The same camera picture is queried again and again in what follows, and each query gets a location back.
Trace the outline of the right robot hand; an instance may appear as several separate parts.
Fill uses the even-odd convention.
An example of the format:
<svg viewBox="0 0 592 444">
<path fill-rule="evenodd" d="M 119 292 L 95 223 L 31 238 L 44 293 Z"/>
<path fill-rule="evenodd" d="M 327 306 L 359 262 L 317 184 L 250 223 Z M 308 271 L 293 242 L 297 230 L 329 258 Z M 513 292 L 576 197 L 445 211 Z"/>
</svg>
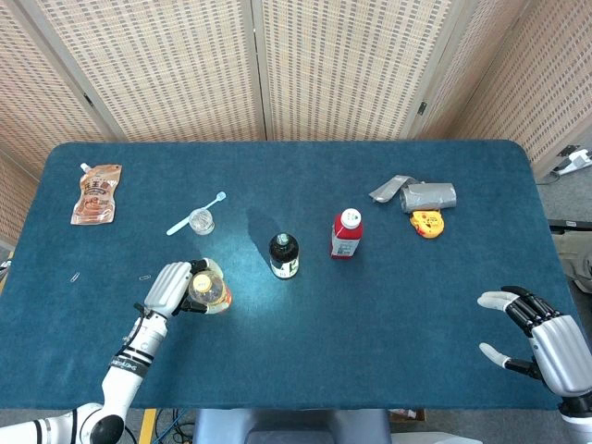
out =
<svg viewBox="0 0 592 444">
<path fill-rule="evenodd" d="M 479 349 L 491 362 L 542 380 L 552 393 L 562 398 L 578 398 L 591 392 L 591 351 L 571 316 L 516 286 L 486 291 L 477 303 L 506 314 L 523 331 L 534 354 L 533 362 L 528 363 L 480 343 Z"/>
</svg>

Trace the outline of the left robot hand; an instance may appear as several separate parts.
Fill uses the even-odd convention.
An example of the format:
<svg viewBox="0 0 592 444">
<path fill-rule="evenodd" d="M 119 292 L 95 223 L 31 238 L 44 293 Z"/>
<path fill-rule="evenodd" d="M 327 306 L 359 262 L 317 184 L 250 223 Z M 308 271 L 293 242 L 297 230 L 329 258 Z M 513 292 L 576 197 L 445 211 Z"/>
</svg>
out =
<svg viewBox="0 0 592 444">
<path fill-rule="evenodd" d="M 177 315 L 187 297 L 193 276 L 203 271 L 212 271 L 219 278 L 224 277 L 220 266 L 210 258 L 165 265 L 143 301 L 144 309 L 165 318 Z"/>
</svg>

